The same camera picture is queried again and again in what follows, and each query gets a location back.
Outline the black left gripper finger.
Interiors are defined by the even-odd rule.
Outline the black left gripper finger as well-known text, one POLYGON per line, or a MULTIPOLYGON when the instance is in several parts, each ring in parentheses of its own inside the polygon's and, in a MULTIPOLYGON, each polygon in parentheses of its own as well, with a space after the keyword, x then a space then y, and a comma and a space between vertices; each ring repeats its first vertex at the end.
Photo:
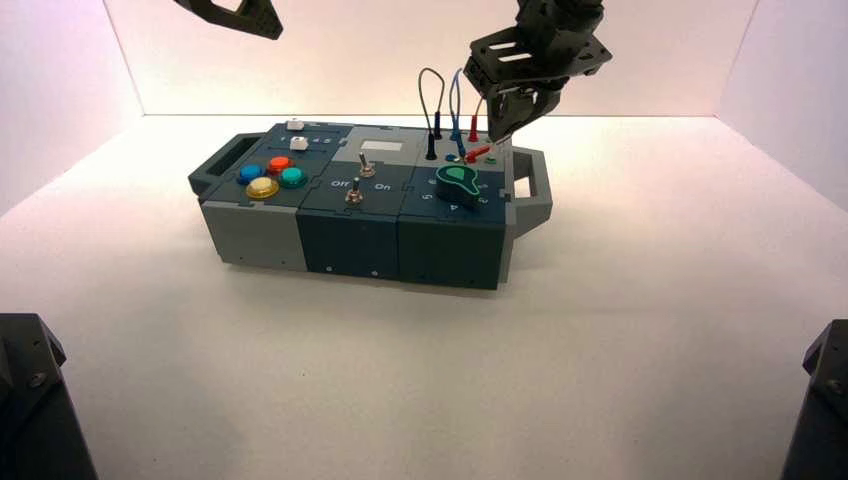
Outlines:
POLYGON ((283 25, 268 0, 241 0, 232 8, 211 0, 176 0, 183 9, 207 23, 266 39, 278 39, 283 25))

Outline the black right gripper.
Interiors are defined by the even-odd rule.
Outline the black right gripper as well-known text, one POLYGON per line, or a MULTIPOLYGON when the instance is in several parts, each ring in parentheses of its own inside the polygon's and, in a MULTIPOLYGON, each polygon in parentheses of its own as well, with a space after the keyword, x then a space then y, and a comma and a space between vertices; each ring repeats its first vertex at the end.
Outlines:
POLYGON ((547 115, 574 76, 591 76, 611 60, 611 51, 593 34, 556 31, 534 45, 518 27, 474 40, 463 73, 488 100, 488 137, 502 141, 547 115))

